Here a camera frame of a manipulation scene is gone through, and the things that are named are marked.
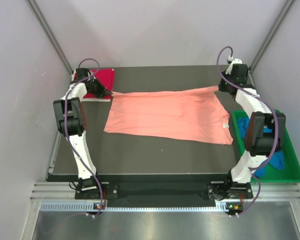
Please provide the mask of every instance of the folded garment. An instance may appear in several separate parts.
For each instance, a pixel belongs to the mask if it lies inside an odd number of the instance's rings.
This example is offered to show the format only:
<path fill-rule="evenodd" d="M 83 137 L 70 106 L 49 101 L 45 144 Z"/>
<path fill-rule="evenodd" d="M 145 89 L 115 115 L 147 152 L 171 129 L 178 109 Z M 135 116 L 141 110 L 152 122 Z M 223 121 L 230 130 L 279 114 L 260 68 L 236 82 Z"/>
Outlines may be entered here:
<path fill-rule="evenodd" d="M 217 90 L 114 92 L 104 131 L 230 145 L 229 114 Z"/>
<path fill-rule="evenodd" d="M 249 117 L 241 117 L 241 118 L 238 118 L 238 120 L 237 120 L 240 136 L 242 139 L 245 139 L 249 121 L 250 121 Z M 263 129 L 264 133 L 271 133 L 271 131 L 272 130 L 267 127 L 265 127 Z M 285 168 L 285 156 L 284 156 L 283 151 L 281 150 L 281 151 L 275 152 L 273 154 L 272 158 L 270 159 L 269 164 L 272 167 L 274 167 L 275 169 L 283 170 Z M 265 176 L 266 175 L 266 167 L 256 170 L 254 172 L 254 175 L 258 178 Z"/>

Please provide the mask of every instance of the white backdrop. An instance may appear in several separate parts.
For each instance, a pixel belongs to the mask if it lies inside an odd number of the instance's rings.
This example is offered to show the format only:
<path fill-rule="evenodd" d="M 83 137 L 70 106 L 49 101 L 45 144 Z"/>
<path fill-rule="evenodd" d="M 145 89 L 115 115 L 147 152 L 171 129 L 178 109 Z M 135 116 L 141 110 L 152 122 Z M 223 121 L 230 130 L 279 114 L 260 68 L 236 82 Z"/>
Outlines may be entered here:
<path fill-rule="evenodd" d="M 25 0 L 0 1 L 0 240 L 21 233 L 69 75 Z"/>
<path fill-rule="evenodd" d="M 286 127 L 300 163 L 300 0 L 295 1 L 254 76 L 261 96 L 285 113 Z"/>
<path fill-rule="evenodd" d="M 103 67 L 215 65 L 226 45 L 251 64 L 286 2 L 36 1 L 72 67 L 84 58 Z"/>

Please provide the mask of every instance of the wall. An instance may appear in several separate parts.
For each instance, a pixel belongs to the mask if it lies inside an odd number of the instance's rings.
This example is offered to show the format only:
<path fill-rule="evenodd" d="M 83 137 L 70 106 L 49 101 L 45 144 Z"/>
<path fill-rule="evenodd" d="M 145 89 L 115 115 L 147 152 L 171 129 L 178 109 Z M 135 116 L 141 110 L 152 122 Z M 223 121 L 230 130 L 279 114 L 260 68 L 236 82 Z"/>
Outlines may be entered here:
<path fill-rule="evenodd" d="M 300 0 L 284 19 L 254 76 L 261 96 L 285 113 L 300 163 Z"/>
<path fill-rule="evenodd" d="M 21 233 L 69 76 L 25 0 L 0 1 L 0 239 Z"/>
<path fill-rule="evenodd" d="M 36 1 L 72 67 L 84 58 L 103 67 L 215 65 L 227 45 L 251 64 L 285 3 Z"/>

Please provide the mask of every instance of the gray floor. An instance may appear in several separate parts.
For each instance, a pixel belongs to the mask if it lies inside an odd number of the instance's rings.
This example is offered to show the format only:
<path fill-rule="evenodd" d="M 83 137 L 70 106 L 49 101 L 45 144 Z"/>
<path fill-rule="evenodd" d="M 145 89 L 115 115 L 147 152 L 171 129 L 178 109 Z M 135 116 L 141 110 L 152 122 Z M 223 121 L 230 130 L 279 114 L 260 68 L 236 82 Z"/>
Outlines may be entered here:
<path fill-rule="evenodd" d="M 33 240 L 300 240 L 289 202 L 258 202 L 240 218 L 221 212 L 105 212 L 95 220 L 76 215 L 65 221 L 71 214 L 40 212 Z"/>
<path fill-rule="evenodd" d="M 215 66 L 122 67 L 115 69 L 114 91 L 181 91 L 215 86 Z M 217 97 L 228 113 L 242 108 L 223 92 Z M 236 145 L 218 145 L 163 137 L 105 133 L 111 102 L 84 102 L 87 144 L 99 174 L 227 173 L 239 160 Z M 232 119 L 230 132 L 234 138 Z M 70 147 L 62 137 L 54 174 L 77 174 Z"/>

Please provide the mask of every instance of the blue cloth in green bin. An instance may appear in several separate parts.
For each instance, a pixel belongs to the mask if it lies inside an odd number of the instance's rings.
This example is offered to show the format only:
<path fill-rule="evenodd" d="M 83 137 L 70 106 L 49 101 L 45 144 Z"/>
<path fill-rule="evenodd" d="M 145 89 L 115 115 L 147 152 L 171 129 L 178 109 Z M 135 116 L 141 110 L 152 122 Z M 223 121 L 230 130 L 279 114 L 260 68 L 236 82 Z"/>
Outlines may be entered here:
<path fill-rule="evenodd" d="M 245 139 L 245 135 L 249 125 L 249 117 L 241 117 L 237 119 L 237 123 L 239 126 L 239 132 L 242 139 Z M 271 133 L 271 129 L 265 127 L 263 130 L 264 133 Z M 283 151 L 275 152 L 270 159 L 269 163 L 272 167 L 278 170 L 283 170 L 285 168 L 285 156 Z M 254 172 L 254 175 L 257 178 L 262 178 L 266 175 L 266 167 L 260 168 Z"/>

